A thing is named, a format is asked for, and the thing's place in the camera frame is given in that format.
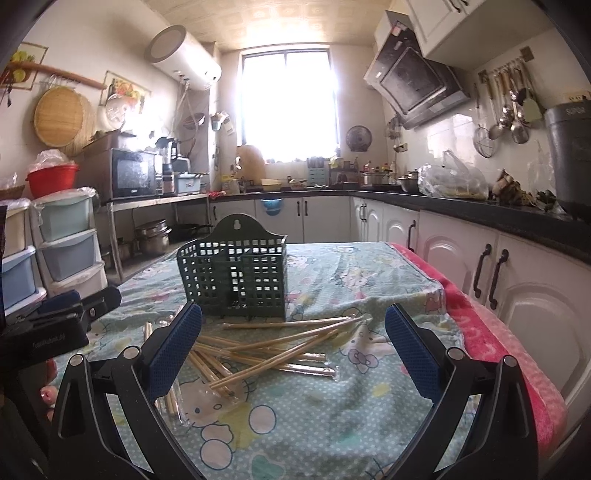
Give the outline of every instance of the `screw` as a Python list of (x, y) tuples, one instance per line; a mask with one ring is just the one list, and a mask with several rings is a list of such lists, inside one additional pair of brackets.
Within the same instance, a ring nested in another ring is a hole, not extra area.
[(136, 346), (130, 346), (127, 347), (124, 351), (123, 351), (123, 356), (127, 359), (127, 360), (131, 360), (132, 358), (135, 358), (139, 355), (139, 348), (137, 348)]
[(505, 365), (508, 367), (516, 367), (517, 366), (517, 360), (515, 359), (514, 356), (511, 355), (507, 355), (503, 361), (505, 362)]
[(449, 358), (454, 359), (454, 360), (462, 360), (466, 354), (464, 352), (462, 352), (462, 350), (460, 350), (459, 348), (453, 347), (450, 348), (447, 351), (447, 354), (449, 356)]
[(77, 367), (78, 365), (80, 365), (82, 363), (82, 361), (84, 360), (84, 357), (80, 354), (78, 355), (74, 355), (72, 358), (70, 358), (70, 365), (73, 367)]

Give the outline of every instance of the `pink towel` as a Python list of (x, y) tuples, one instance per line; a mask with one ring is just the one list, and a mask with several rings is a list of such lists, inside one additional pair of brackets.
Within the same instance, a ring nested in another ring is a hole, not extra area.
[(447, 313), (464, 335), (470, 357), (498, 362), (507, 354), (519, 360), (525, 377), (538, 434), (540, 458), (547, 458), (558, 446), (566, 429), (567, 408), (560, 392), (525, 351), (519, 340), (492, 312), (472, 301), (452, 282), (423, 259), (401, 245), (392, 244), (428, 277), (437, 280), (445, 291)]

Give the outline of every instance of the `wall picture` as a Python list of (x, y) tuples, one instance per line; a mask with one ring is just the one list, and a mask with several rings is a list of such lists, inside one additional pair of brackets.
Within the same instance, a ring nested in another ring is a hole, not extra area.
[(108, 87), (100, 94), (101, 105), (105, 105), (111, 96), (121, 95), (137, 113), (142, 113), (146, 98), (151, 94), (148, 89), (109, 70), (105, 74), (104, 84), (108, 85)]
[[(12, 55), (11, 62), (32, 61), (34, 63), (43, 63), (47, 47), (36, 45), (34, 43), (22, 42), (18, 50)], [(31, 69), (9, 69), (6, 68), (0, 75), (0, 88), (7, 87), (12, 83), (12, 88), (19, 90), (32, 90), (37, 71)]]

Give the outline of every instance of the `hello kitty pattern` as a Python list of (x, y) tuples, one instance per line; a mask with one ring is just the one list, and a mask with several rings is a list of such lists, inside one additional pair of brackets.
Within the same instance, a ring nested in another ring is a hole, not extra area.
[[(316, 349), (337, 368), (337, 380), (268, 371), (233, 385), (236, 400), (230, 401), (210, 397), (199, 372), (185, 364), (179, 382), (190, 423), (171, 431), (208, 480), (381, 479), (431, 408), (388, 342), (384, 313), (400, 302), (447, 347), (462, 346), (457, 325), (446, 314), (441, 285), (387, 244), (288, 244), (287, 250), (287, 321), (368, 316)], [(127, 345), (141, 346), (144, 323), (158, 326), (186, 301), (173, 257), (120, 290), (121, 307), (89, 332), (89, 359), (112, 358)], [(206, 317), (202, 335), (252, 339), (252, 332), (221, 333), (218, 325), (219, 319)], [(72, 354), (58, 359), (60, 374)], [(130, 457), (149, 468), (121, 406), (112, 398), (109, 404)], [(469, 425), (462, 423), (458, 438)], [(459, 440), (452, 442), (444, 462), (452, 461), (460, 448)]]

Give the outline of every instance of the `water heater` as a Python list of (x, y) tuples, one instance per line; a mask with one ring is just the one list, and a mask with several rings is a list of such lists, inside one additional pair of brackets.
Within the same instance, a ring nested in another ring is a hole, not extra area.
[(222, 68), (182, 25), (172, 25), (156, 35), (144, 57), (175, 80), (189, 79), (196, 90), (208, 90), (222, 76)]

